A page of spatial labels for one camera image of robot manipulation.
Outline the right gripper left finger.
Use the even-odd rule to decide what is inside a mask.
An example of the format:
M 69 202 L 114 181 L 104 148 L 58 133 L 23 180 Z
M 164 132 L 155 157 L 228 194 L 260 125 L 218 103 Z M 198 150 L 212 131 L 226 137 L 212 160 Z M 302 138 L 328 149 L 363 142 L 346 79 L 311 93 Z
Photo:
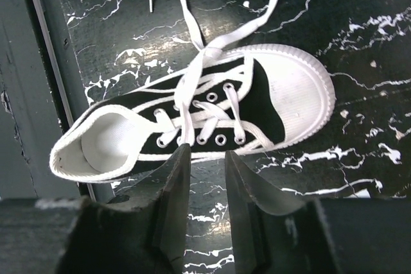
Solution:
M 83 201 L 58 273 L 181 273 L 190 161 L 183 144 L 122 199 Z

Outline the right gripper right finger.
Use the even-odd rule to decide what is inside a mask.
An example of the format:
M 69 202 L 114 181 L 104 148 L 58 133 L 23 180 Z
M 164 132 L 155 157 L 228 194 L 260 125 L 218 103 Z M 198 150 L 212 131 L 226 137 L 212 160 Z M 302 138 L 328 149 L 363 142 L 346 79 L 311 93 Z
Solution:
M 340 273 L 318 202 L 267 182 L 233 151 L 225 184 L 236 273 Z

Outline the black white sneaker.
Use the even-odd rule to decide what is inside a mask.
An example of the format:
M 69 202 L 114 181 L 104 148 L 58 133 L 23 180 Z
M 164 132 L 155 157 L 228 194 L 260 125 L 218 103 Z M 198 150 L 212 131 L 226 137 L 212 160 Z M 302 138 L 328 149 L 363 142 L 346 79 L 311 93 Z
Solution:
M 74 182 L 109 182 L 157 169 L 179 146 L 206 162 L 226 151 L 287 148 L 317 133 L 336 97 L 314 56 L 284 44 L 228 49 L 264 25 L 277 2 L 205 44 L 180 0 L 196 57 L 185 69 L 91 105 L 51 149 L 51 172 Z

